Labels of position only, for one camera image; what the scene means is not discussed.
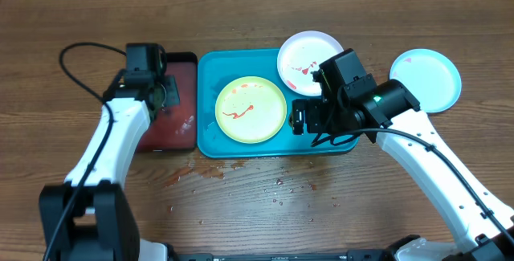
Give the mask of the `yellow green plate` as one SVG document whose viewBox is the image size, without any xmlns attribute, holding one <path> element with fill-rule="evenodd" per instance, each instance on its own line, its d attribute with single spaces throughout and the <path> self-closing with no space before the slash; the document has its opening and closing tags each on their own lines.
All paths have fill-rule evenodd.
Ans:
<svg viewBox="0 0 514 261">
<path fill-rule="evenodd" d="M 271 139 L 283 127 L 287 111 L 282 91 L 258 76 L 231 81 L 220 91 L 214 106 L 219 128 L 244 144 Z"/>
</svg>

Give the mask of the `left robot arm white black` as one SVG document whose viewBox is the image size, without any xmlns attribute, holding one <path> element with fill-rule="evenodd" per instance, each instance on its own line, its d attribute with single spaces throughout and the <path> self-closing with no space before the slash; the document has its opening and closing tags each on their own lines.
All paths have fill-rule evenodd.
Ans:
<svg viewBox="0 0 514 261">
<path fill-rule="evenodd" d="M 45 260 L 177 259 L 169 244 L 140 237 L 124 194 L 137 145 L 169 105 L 166 53 L 156 43 L 129 43 L 121 54 L 125 68 L 94 95 L 102 113 L 83 156 L 63 184 L 39 195 Z"/>
</svg>

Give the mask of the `light blue plate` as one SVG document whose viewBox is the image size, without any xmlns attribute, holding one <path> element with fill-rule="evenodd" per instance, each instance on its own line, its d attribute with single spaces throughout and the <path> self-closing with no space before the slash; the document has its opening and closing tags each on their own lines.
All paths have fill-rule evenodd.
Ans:
<svg viewBox="0 0 514 261">
<path fill-rule="evenodd" d="M 445 55 L 417 48 L 399 55 L 390 68 L 390 78 L 400 81 L 428 113 L 444 112 L 459 99 L 459 70 Z"/>
</svg>

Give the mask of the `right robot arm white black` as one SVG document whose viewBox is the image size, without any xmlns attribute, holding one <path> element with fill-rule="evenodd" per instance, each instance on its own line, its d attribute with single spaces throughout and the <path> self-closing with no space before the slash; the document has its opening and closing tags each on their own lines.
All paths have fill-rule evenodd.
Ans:
<svg viewBox="0 0 514 261">
<path fill-rule="evenodd" d="M 453 243 L 409 235 L 383 251 L 388 260 L 511 260 L 513 209 L 483 186 L 447 146 L 398 80 L 377 84 L 352 49 L 324 61 L 312 74 L 319 98 L 292 102 L 296 135 L 313 133 L 313 146 L 365 134 L 413 178 L 439 212 Z"/>
</svg>

